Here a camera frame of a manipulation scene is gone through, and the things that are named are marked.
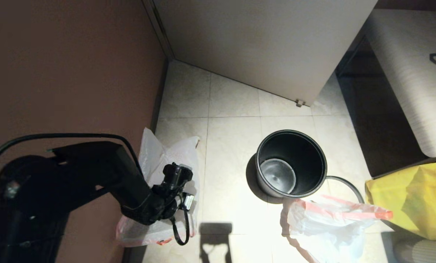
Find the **white plastic bag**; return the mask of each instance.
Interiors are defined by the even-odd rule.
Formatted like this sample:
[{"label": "white plastic bag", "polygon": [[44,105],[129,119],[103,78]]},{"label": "white plastic bag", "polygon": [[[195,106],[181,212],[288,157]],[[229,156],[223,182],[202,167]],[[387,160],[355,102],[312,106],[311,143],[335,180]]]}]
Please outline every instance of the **white plastic bag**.
[{"label": "white plastic bag", "polygon": [[296,199],[288,211],[290,237],[320,263],[354,263],[363,254],[364,230],[392,211],[322,195]]},{"label": "white plastic bag", "polygon": [[[150,187],[161,184],[163,181],[163,168],[168,163],[185,164],[192,168],[192,181],[186,183],[184,192],[194,195],[194,201],[188,212],[190,225],[190,237],[196,234],[198,216],[199,178],[198,178],[198,155],[196,145],[199,138],[191,137],[175,143],[166,149],[153,132],[147,128],[143,131],[142,146],[138,161],[143,175]],[[178,210],[174,216],[176,226],[182,239],[185,238],[184,211]],[[124,247],[136,247],[153,243],[160,245],[168,243],[174,238],[173,226],[169,220],[161,220],[150,226],[144,226],[130,218],[122,216],[116,227],[116,239]]]}]

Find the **white door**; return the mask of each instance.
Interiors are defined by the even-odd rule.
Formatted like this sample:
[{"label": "white door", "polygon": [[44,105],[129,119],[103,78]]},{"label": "white door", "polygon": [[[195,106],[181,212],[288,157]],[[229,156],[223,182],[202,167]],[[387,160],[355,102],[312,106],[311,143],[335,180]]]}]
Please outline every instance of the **white door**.
[{"label": "white door", "polygon": [[377,0],[153,0],[178,60],[311,105]]}]

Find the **yellow plastic bag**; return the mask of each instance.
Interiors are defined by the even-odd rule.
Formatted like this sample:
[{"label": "yellow plastic bag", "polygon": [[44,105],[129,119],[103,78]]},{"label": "yellow plastic bag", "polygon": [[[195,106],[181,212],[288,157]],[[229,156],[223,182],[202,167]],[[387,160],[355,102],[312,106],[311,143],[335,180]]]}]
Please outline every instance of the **yellow plastic bag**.
[{"label": "yellow plastic bag", "polygon": [[393,211],[390,222],[436,240],[436,163],[367,181],[366,196],[372,205]]}]

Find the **brown wall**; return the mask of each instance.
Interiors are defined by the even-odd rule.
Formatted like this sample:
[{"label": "brown wall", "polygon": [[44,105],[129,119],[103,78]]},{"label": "brown wall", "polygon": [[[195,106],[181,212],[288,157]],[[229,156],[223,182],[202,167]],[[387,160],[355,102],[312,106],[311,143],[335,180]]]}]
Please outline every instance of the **brown wall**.
[{"label": "brown wall", "polygon": [[436,11],[436,0],[378,0],[375,8]]},{"label": "brown wall", "polygon": [[[0,145],[29,133],[123,135],[139,150],[164,54],[140,0],[0,0]],[[29,142],[0,162],[74,141]],[[71,213],[58,263],[119,262],[111,195]]]}]

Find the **trash bag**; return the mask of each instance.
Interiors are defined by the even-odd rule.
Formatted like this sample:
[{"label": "trash bag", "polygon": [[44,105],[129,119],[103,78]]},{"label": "trash bag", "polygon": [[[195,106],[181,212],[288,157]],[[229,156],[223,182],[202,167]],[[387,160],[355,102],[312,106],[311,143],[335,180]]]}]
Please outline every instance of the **trash bag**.
[{"label": "trash bag", "polygon": [[395,213],[392,223],[436,240],[436,163],[417,165],[366,182],[369,203]]},{"label": "trash bag", "polygon": [[[161,184],[163,181],[163,168],[165,165],[175,162],[185,164],[192,168],[192,181],[186,183],[184,192],[194,195],[194,201],[188,212],[190,225],[190,237],[196,235],[198,218],[198,199],[200,182],[198,178],[198,155],[196,145],[199,141],[197,136],[179,141],[165,148],[147,128],[143,131],[142,146],[138,161],[141,165],[145,181],[150,187]],[[174,215],[176,226],[181,237],[185,237],[184,211],[178,210]],[[174,239],[173,226],[169,220],[161,220],[145,226],[128,217],[122,216],[116,227],[116,239],[124,247],[137,247],[157,243],[163,245]]]},{"label": "trash bag", "polygon": [[290,237],[320,263],[354,263],[363,254],[364,230],[392,218],[384,208],[331,196],[296,199],[288,211]]}]

